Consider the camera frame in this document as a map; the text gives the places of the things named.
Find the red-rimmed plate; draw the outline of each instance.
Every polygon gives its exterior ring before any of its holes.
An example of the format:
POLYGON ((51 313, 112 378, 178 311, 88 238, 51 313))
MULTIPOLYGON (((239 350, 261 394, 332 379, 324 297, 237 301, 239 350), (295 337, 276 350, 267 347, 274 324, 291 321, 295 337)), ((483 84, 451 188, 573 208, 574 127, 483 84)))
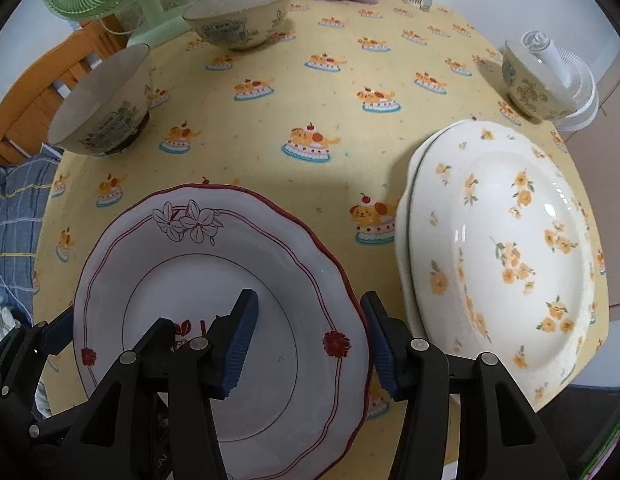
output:
POLYGON ((298 219, 231 186, 186 185, 141 200, 101 235, 75 295, 74 348, 86 393, 158 317, 180 345, 240 291, 259 321, 238 386, 213 401, 234 479, 317 478, 365 416, 370 353, 339 263, 298 219))

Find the blue plaid cloth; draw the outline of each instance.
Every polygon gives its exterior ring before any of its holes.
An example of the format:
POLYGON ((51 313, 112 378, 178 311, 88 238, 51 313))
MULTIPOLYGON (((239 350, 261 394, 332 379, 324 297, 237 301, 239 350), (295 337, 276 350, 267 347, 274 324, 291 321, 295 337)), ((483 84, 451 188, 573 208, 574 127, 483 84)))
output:
POLYGON ((36 246, 57 166, 56 157, 41 154, 0 168, 0 286, 30 320, 36 246))

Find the table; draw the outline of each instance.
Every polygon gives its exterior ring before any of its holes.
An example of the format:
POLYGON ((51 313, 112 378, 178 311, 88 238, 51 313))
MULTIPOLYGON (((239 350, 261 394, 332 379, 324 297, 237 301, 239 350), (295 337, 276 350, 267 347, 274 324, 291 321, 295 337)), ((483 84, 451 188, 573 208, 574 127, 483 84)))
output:
MULTIPOLYGON (((357 296, 376 290, 389 314, 403 317, 392 235, 362 236, 351 208, 369 199, 391 215, 416 147, 471 116, 511 126, 546 150, 583 205, 600 254, 590 203, 561 137, 551 123, 532 123, 508 107, 501 55, 459 14, 439 6, 423 12, 400 0, 293 0, 290 10, 283 32, 253 52, 228 53, 193 33, 154 49, 160 105, 141 137, 117 155, 65 154, 38 247, 36 320, 53 319, 72 301, 88 253, 117 215, 156 190, 204 180, 252 189, 306 222, 343 264, 357 296), (123 195, 110 204, 103 193, 112 186, 123 195), (62 262, 57 245, 68 233, 62 262)), ((602 256, 596 261, 604 272, 602 256)), ((594 274, 596 322, 570 377, 608 333, 606 279, 599 269, 594 274)), ((74 349, 48 364, 52 411, 83 402, 74 349)), ((535 408, 555 394, 539 392, 535 408)), ((373 380, 375 420, 327 478, 387 478, 405 403, 383 395, 373 380)), ((457 457, 458 428, 451 403, 448 462, 457 457)))

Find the white plate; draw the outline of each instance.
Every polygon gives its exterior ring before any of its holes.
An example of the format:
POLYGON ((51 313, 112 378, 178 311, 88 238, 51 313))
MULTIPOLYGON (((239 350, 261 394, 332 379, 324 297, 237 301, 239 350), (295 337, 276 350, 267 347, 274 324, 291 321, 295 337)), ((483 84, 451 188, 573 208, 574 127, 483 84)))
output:
POLYGON ((202 335, 243 288, 259 320, 239 385, 213 402, 229 475, 316 478, 365 416, 370 354, 363 313, 336 259, 263 197, 187 185, 146 197, 98 240, 75 295, 78 371, 90 395, 158 317, 202 335))
POLYGON ((401 278, 401 291, 403 292, 403 307, 405 309, 405 316, 408 319, 408 325, 413 337, 426 337, 426 331, 423 328, 423 321, 421 320, 421 314, 419 314, 419 308, 417 307, 417 301, 414 296, 414 286, 412 285, 412 273, 410 270, 410 251, 408 251, 408 227, 410 224, 410 199, 412 196, 412 189, 414 188, 414 179, 417 175, 421 159, 429 146, 439 137, 443 132, 456 126, 457 124, 468 121, 464 119, 458 121, 450 126, 439 130, 438 132, 429 136, 423 143, 412 153, 410 157, 410 163, 408 164, 408 175, 405 190, 399 204, 396 207, 396 215, 394 217, 394 254, 396 257, 396 263, 399 267, 399 276, 401 278))
POLYGON ((592 252, 573 197, 542 150, 487 121, 438 137, 412 193, 411 272, 430 340, 468 358, 494 352, 532 404, 568 377, 590 322, 592 252))

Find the wooden chair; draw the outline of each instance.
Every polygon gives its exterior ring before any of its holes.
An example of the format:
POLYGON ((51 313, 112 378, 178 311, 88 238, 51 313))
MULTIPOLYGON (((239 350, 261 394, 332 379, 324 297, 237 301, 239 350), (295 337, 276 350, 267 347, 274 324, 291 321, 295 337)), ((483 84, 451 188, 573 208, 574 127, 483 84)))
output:
POLYGON ((23 72, 0 102, 0 166, 27 159, 15 144, 28 155, 40 151, 63 102, 54 82, 60 80, 72 91, 91 71, 87 56, 94 53, 106 59, 121 50, 124 42, 106 32, 98 21, 90 22, 23 72))

